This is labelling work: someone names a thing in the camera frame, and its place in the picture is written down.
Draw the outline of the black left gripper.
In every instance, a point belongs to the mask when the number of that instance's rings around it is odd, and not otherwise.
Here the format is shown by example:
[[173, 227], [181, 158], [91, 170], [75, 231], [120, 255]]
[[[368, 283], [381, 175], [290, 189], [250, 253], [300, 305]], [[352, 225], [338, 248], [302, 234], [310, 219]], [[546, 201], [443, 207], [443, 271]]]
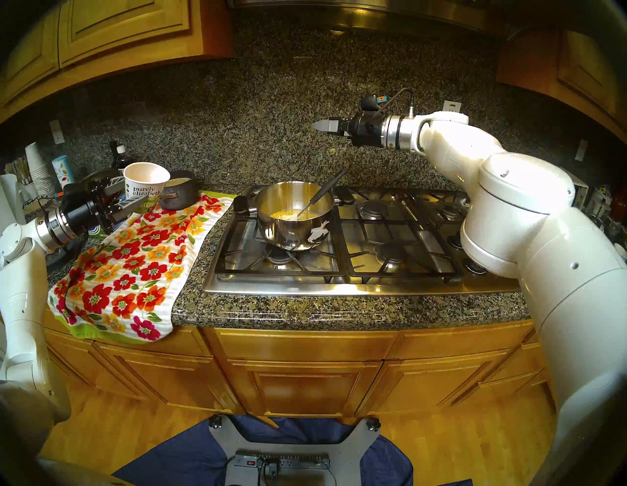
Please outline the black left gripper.
[[127, 220], [133, 214], [143, 215], [151, 211], [159, 197], [145, 195], [118, 201], [116, 195], [125, 192], [123, 176], [104, 177], [101, 194], [62, 194], [59, 208], [59, 234], [80, 236], [99, 226], [105, 234], [111, 234], [115, 224]]

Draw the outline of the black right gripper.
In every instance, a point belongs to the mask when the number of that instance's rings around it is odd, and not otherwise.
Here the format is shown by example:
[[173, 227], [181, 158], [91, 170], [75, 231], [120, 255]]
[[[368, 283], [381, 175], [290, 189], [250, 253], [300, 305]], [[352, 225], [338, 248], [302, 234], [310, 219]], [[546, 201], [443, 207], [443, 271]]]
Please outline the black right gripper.
[[321, 119], [312, 128], [326, 134], [347, 134], [353, 146], [384, 147], [382, 131], [387, 115], [375, 112], [356, 113], [347, 119]]

